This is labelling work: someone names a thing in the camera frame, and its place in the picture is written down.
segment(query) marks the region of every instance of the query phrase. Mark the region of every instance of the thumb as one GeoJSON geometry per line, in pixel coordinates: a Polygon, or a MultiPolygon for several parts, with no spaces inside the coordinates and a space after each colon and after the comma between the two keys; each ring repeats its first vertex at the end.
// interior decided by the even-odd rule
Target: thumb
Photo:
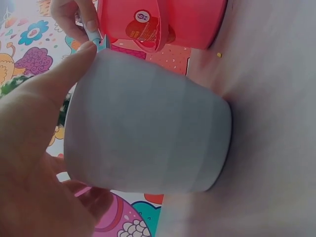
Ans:
{"type": "Polygon", "coordinates": [[[36,90],[56,105],[62,105],[69,90],[85,75],[94,61],[96,45],[90,41],[81,45],[77,53],[65,58],[50,71],[34,77],[25,86],[36,90]]]}
{"type": "Polygon", "coordinates": [[[95,32],[98,29],[97,12],[92,0],[75,0],[87,29],[95,32]]]}

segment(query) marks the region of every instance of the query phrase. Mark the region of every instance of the fingernail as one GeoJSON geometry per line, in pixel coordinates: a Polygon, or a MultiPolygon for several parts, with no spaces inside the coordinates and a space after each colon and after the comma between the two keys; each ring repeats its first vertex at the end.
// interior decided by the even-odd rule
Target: fingernail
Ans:
{"type": "Polygon", "coordinates": [[[90,32],[95,32],[97,30],[97,24],[95,21],[88,21],[87,22],[87,29],[90,32]]]}
{"type": "Polygon", "coordinates": [[[78,51],[82,51],[82,50],[89,49],[89,48],[91,48],[92,46],[94,46],[94,43],[91,42],[91,41],[87,41],[87,42],[83,43],[83,44],[78,48],[78,51]]]}

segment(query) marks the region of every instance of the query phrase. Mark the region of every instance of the hand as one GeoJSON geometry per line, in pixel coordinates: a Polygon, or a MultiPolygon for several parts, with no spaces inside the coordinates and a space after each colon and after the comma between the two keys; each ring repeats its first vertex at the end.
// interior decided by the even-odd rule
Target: hand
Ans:
{"type": "Polygon", "coordinates": [[[0,99],[0,236],[90,237],[112,204],[108,190],[60,183],[62,158],[47,154],[67,92],[96,54],[92,42],[0,99]]]}
{"type": "Polygon", "coordinates": [[[88,30],[96,31],[98,18],[92,0],[52,0],[50,3],[50,14],[66,35],[84,43],[88,41],[88,36],[81,27],[76,25],[75,16],[78,10],[88,30]]]}

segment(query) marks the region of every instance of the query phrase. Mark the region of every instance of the white table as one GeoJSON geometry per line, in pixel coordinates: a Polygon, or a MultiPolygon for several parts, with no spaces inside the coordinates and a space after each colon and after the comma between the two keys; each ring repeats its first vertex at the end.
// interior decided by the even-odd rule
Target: white table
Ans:
{"type": "Polygon", "coordinates": [[[316,1],[230,1],[189,77],[231,103],[233,140],[209,192],[165,196],[157,237],[316,236],[316,1]]]}

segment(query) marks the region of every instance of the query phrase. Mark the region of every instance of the pink shape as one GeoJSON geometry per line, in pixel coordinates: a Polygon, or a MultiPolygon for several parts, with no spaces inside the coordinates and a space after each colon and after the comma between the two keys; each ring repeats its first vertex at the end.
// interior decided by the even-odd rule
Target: pink shape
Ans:
{"type": "Polygon", "coordinates": [[[143,51],[138,51],[138,50],[134,50],[134,49],[127,49],[127,48],[121,48],[115,45],[111,45],[111,49],[117,52],[121,52],[121,53],[126,53],[126,54],[130,54],[133,55],[135,57],[141,58],[141,59],[146,59],[146,53],[143,51]]]}
{"type": "Polygon", "coordinates": [[[25,23],[28,23],[28,22],[29,22],[28,19],[23,18],[23,19],[21,19],[20,22],[18,23],[18,26],[22,26],[22,25],[24,25],[25,23]]]}
{"type": "Polygon", "coordinates": [[[15,63],[15,67],[25,68],[25,75],[38,75],[48,71],[52,63],[53,59],[47,55],[46,48],[33,47],[15,63]]]}
{"type": "MultiPolygon", "coordinates": [[[[87,192],[89,188],[77,193],[79,196],[87,192]]],[[[124,226],[135,225],[144,221],[139,213],[123,198],[113,194],[114,199],[108,212],[102,217],[95,228],[93,237],[119,237],[118,233],[124,231],[124,226]]]]}

